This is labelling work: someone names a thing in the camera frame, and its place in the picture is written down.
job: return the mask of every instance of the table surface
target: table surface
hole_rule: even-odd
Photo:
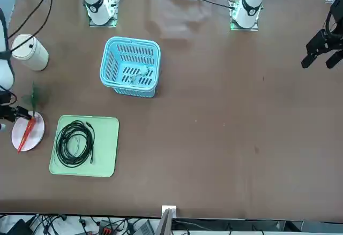
[[[38,1],[17,0],[10,33]],[[49,1],[23,33],[41,26]],[[160,216],[169,204],[179,217],[342,220],[343,69],[328,70],[328,55],[300,64],[324,0],[265,0],[259,32],[229,31],[228,10],[198,0],[121,0],[116,28],[89,28],[81,3],[54,0],[38,34],[44,71],[12,60],[18,98],[33,81],[43,91],[46,132],[20,155],[11,125],[0,135],[1,211]],[[154,98],[101,83],[116,35],[159,44]],[[50,174],[61,115],[119,119],[112,177]]]

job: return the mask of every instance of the white bracket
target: white bracket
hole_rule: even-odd
[[[171,213],[173,214],[172,218],[176,218],[176,206],[162,206],[162,214],[161,214],[161,216],[168,209],[171,209]]]

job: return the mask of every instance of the green mat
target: green mat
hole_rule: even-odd
[[[85,163],[76,168],[65,167],[58,159],[55,153],[57,135],[60,130],[72,121],[80,120],[89,122],[95,131],[95,141],[93,148],[93,163],[90,163],[91,157],[88,157]],[[61,116],[58,120],[57,131],[55,135],[53,153],[50,160],[50,172],[54,175],[79,175],[93,177],[110,177],[114,172],[117,141],[119,132],[119,121],[112,117],[93,117],[93,116]],[[79,143],[79,150],[85,146],[84,139],[74,139],[69,142],[69,149],[74,149],[75,153]]]

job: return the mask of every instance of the blue plastic basket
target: blue plastic basket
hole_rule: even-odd
[[[105,45],[100,79],[117,93],[153,97],[160,61],[161,50],[156,42],[112,37]]]

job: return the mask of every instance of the white plate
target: white plate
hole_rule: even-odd
[[[43,117],[36,112],[35,113],[36,118],[36,124],[34,125],[31,133],[29,134],[23,148],[21,151],[28,151],[30,149],[33,149],[35,146],[39,144],[39,142],[42,140],[45,130],[44,120]],[[18,150],[19,145],[21,143],[21,139],[24,136],[25,129],[27,126],[28,120],[24,119],[23,117],[20,117],[12,130],[12,143],[13,146]]]

